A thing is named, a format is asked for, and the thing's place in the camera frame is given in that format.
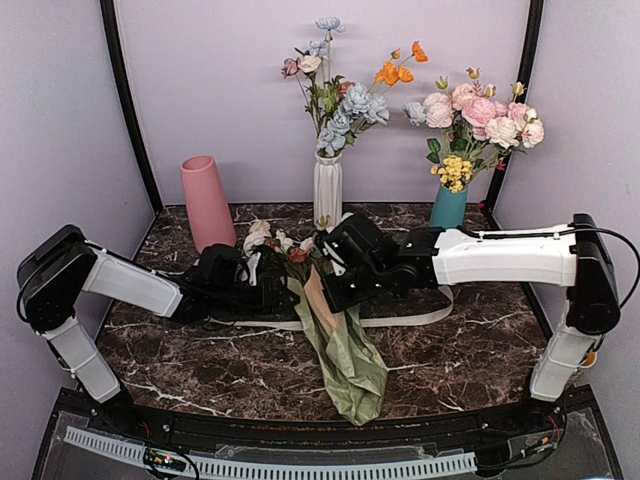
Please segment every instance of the green wrapping paper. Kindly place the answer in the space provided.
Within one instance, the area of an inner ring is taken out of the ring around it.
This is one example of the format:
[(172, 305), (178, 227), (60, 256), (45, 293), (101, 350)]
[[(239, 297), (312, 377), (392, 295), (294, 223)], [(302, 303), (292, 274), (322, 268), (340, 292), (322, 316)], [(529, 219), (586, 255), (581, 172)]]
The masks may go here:
[(360, 324), (359, 308), (336, 315), (337, 322), (327, 329), (311, 308), (300, 281), (289, 278), (288, 287), (300, 297), (295, 310), (318, 354), (325, 389), (338, 412), (354, 425), (377, 418), (388, 370)]

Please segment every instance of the pink peony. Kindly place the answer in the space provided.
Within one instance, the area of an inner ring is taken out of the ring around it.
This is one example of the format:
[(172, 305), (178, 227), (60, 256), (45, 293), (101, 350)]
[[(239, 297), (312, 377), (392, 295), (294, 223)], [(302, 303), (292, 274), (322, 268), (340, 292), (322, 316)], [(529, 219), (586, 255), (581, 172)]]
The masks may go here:
[(452, 106), (456, 110), (462, 110), (464, 106), (476, 96), (476, 87), (470, 83), (458, 85), (452, 94)]
[(474, 127), (484, 128), (496, 117), (496, 106), (484, 97), (473, 97), (462, 109), (462, 117)]
[(493, 102), (496, 106), (496, 118), (497, 117), (506, 117), (507, 116), (507, 106), (504, 103)]
[(453, 123), (451, 100), (444, 93), (432, 93), (424, 100), (427, 125), (431, 128), (447, 128)]
[(526, 103), (515, 103), (515, 102), (511, 102), (509, 104), (509, 107), (507, 108), (507, 116), (513, 120), (513, 123), (515, 123), (516, 128), (518, 129), (519, 132), (521, 132), (522, 130), (524, 130), (524, 126), (527, 124), (527, 122), (524, 119), (525, 114), (527, 113), (527, 111), (529, 111), (529, 106)]

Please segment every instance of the wire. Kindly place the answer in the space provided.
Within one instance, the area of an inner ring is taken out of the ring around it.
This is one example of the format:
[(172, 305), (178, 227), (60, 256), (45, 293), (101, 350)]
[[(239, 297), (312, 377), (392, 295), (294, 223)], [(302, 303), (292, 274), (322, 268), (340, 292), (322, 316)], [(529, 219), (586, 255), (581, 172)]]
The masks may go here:
[[(193, 468), (193, 472), (195, 474), (195, 480), (200, 480), (200, 470), (198, 469), (198, 466), (196, 465), (196, 463), (188, 455), (180, 452), (176, 448), (170, 447), (168, 445), (162, 445), (161, 443), (158, 443), (158, 442), (154, 442), (150, 438), (145, 440), (145, 439), (142, 439), (142, 438), (134, 437), (133, 435), (131, 435), (129, 433), (125, 433), (122, 430), (120, 430), (118, 427), (116, 427), (107, 417), (105, 417), (100, 410), (98, 410), (96, 408), (95, 412), (104, 421), (104, 423), (106, 423), (107, 425), (109, 425), (109, 427), (111, 427), (116, 432), (118, 432), (119, 435), (122, 435), (123, 437), (126, 437), (126, 438), (130, 438), (132, 440), (141, 441), (141, 442), (143, 442), (145, 444), (145, 446), (147, 448), (155, 447), (155, 448), (159, 448), (161, 450), (168, 450), (168, 451), (170, 451), (172, 453), (175, 453), (176, 455), (179, 455), (180, 457), (184, 458), (187, 461), (187, 463), (189, 463), (189, 465), (191, 465), (191, 468)], [(145, 427), (145, 429), (147, 431), (147, 435), (150, 436), (151, 435), (151, 430), (149, 429), (149, 426), (146, 424), (146, 422), (143, 422), (142, 426)]]

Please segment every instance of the teal vase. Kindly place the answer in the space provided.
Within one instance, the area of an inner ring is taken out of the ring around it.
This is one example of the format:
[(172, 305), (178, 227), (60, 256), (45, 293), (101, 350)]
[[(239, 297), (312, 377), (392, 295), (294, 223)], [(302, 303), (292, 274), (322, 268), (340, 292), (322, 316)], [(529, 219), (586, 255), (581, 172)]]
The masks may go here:
[(436, 203), (431, 211), (430, 227), (456, 228), (464, 222), (464, 212), (467, 209), (468, 189), (459, 193), (440, 186)]

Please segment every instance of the marble table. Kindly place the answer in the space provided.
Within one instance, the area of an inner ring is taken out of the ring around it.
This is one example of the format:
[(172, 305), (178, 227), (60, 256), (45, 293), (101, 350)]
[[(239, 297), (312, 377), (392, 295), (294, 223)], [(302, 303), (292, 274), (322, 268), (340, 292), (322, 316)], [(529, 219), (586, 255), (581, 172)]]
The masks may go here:
[[(312, 230), (309, 204), (232, 206), (240, 239), (254, 219), (268, 220), (301, 240)], [(426, 225), (429, 204), (350, 204), (382, 229), (402, 235)], [(466, 227), (489, 229), (469, 206)], [(197, 253), (184, 207), (167, 207), (137, 261), (181, 272)], [(381, 418), (408, 418), (475, 410), (518, 401), (526, 377), (546, 344), (519, 284), (465, 284), (453, 288), (453, 313), (422, 327), (369, 329), (390, 369)], [(446, 305), (437, 291), (402, 301), (382, 298), (362, 306), (363, 318), (426, 313)], [(282, 314), (281, 319), (295, 319)], [(316, 354), (304, 334), (220, 326), (183, 326), (116, 304), (98, 346), (136, 403), (168, 410), (249, 419), (333, 420)]]

